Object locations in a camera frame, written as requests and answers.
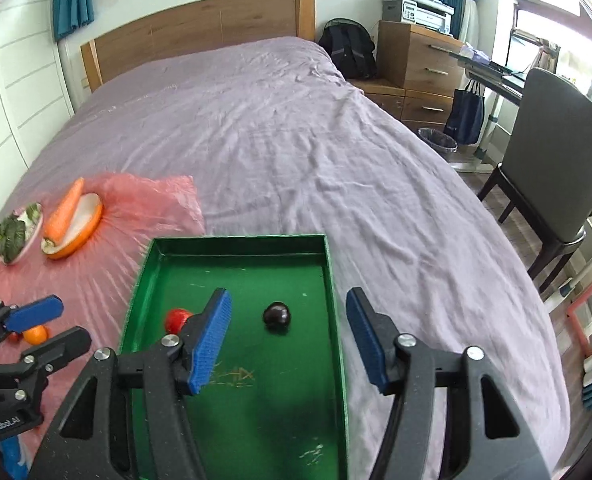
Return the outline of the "mesh waste bin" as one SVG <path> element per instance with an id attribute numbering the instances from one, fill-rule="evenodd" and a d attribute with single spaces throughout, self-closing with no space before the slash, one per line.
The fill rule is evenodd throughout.
<path id="1" fill-rule="evenodd" d="M 451 136 L 437 129 L 422 127 L 417 130 L 418 138 L 423 140 L 438 155 L 449 162 L 456 154 L 458 145 Z"/>

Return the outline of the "grey chair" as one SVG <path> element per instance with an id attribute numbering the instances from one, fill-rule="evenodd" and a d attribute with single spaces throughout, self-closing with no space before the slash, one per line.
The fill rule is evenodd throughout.
<path id="1" fill-rule="evenodd" d="M 592 101 L 547 70 L 530 70 L 502 161 L 478 193 L 501 188 L 508 198 L 498 221 L 518 210 L 541 240 L 528 274 L 556 266 L 538 288 L 545 292 L 582 245 L 592 212 Z"/>

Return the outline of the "small orange fruit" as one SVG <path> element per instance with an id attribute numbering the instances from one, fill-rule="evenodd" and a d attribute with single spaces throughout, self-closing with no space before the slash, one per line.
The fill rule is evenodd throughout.
<path id="1" fill-rule="evenodd" d="M 49 329 L 45 325 L 37 325 L 23 331 L 23 340 L 32 346 L 44 344 L 50 338 Z"/>

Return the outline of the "navy tote bag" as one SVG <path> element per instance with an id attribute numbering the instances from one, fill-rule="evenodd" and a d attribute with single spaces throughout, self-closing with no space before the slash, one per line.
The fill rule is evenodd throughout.
<path id="1" fill-rule="evenodd" d="M 484 114 L 482 85 L 470 80 L 464 89 L 454 91 L 452 110 L 443 132 L 460 145 L 478 142 Z"/>

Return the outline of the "dark purple plum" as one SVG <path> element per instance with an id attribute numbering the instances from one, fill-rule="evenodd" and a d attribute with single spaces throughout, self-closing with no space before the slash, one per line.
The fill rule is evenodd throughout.
<path id="1" fill-rule="evenodd" d="M 267 330 L 285 332 L 291 322 L 289 307 L 280 301 L 269 304 L 262 312 L 262 321 Z"/>

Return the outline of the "pink plastic sheet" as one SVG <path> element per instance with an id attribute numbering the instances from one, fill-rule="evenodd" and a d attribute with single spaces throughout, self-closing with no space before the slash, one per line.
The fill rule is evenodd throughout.
<path id="1" fill-rule="evenodd" d="M 151 239 L 198 236 L 205 221 L 190 176 L 153 180 L 105 172 L 87 179 L 84 189 L 103 204 L 86 244 L 61 260 L 46 258 L 38 243 L 18 263 L 6 266 L 0 260 L 0 300 L 22 306 L 56 295 L 64 312 L 50 323 L 51 334 L 81 326 L 94 348 L 117 348 Z"/>

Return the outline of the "wooden drawer cabinet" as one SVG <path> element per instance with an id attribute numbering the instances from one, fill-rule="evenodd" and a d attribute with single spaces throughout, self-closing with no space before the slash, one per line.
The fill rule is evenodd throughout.
<path id="1" fill-rule="evenodd" d="M 366 98 L 407 128 L 444 128 L 464 81 L 455 58 L 463 42 L 422 25 L 378 23 L 376 77 L 354 80 Z"/>

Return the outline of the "orange carrot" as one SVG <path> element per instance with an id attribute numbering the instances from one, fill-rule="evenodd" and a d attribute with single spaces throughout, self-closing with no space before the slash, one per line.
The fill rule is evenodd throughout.
<path id="1" fill-rule="evenodd" d="M 56 209 L 46 220 L 42 240 L 48 246 L 61 244 L 77 210 L 84 188 L 84 179 L 78 178 L 65 193 Z"/>

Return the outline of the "red fruit in tray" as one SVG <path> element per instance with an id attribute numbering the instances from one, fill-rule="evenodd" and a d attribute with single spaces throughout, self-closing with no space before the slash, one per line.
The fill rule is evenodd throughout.
<path id="1" fill-rule="evenodd" d="M 163 322 L 165 332 L 170 335 L 179 335 L 186 321 L 192 316 L 192 312 L 182 308 L 169 310 L 165 316 L 165 322 Z"/>

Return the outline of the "orange oval dish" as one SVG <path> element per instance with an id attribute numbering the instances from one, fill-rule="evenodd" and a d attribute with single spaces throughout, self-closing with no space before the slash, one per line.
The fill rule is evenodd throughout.
<path id="1" fill-rule="evenodd" d="M 103 209 L 103 203 L 98 194 L 87 193 L 82 195 L 61 244 L 53 246 L 42 240 L 41 252 L 43 252 L 43 255 L 52 260 L 71 256 L 86 244 L 95 232 L 100 224 Z"/>

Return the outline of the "white printer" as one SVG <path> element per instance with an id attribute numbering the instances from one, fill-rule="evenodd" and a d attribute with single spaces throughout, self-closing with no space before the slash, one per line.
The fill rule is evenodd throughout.
<path id="1" fill-rule="evenodd" d="M 384 21 L 416 24 L 451 34 L 454 9 L 440 0 L 381 0 L 381 5 Z"/>

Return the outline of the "green rectangular tray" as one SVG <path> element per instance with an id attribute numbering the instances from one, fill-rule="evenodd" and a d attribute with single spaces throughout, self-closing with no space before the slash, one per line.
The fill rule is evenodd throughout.
<path id="1" fill-rule="evenodd" d="M 345 378 L 323 235 L 155 238 L 120 351 L 159 341 L 169 310 L 200 312 L 220 287 L 232 320 L 208 384 L 185 408 L 207 476 L 346 478 Z M 290 310 L 285 332 L 262 321 L 275 301 Z"/>

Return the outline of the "wooden headboard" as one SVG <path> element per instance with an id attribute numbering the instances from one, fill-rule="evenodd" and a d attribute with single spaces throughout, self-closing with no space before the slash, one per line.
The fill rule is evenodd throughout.
<path id="1" fill-rule="evenodd" d="M 264 39 L 315 39 L 317 0 L 199 0 L 122 25 L 80 47 L 94 92 L 148 62 Z"/>

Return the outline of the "lilac bed sheet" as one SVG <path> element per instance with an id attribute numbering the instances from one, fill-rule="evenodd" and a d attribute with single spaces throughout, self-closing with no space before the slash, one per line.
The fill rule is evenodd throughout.
<path id="1" fill-rule="evenodd" d="M 500 226 L 450 165 L 343 79 L 325 51 L 295 37 L 147 63 L 96 90 L 42 151 L 8 208 L 53 212 L 78 178 L 190 176 L 198 236 L 325 237 L 347 407 L 348 474 L 371 476 L 392 396 L 371 384 L 350 328 L 347 292 L 427 346 L 480 347 L 500 372 L 548 472 L 570 415 L 553 326 Z M 94 352 L 56 372 L 31 437 L 36 456 Z M 156 479 L 143 394 L 131 393 L 136 479 Z M 446 391 L 433 401 L 422 478 L 439 476 Z"/>

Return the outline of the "black backpack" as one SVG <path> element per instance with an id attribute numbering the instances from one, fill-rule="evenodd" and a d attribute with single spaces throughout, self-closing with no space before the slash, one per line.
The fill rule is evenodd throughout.
<path id="1" fill-rule="evenodd" d="M 369 80 L 376 77 L 375 44 L 360 23 L 349 18 L 328 21 L 319 45 L 346 79 Z"/>

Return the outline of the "glass desk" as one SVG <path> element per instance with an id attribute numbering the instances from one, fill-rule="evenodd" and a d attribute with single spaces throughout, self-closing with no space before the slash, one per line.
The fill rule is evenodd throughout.
<path id="1" fill-rule="evenodd" d="M 491 112 L 486 116 L 486 122 L 483 125 L 480 141 L 474 154 L 468 157 L 465 162 L 451 162 L 451 167 L 460 174 L 491 174 L 493 166 L 486 164 L 483 159 L 486 157 L 486 151 L 492 141 L 502 104 L 507 101 L 516 106 L 520 105 L 522 92 L 524 92 L 524 81 L 508 68 L 494 62 L 484 65 L 455 52 L 451 52 L 450 56 L 456 59 L 457 64 L 465 70 L 465 74 L 470 80 L 482 84 L 495 93 Z"/>

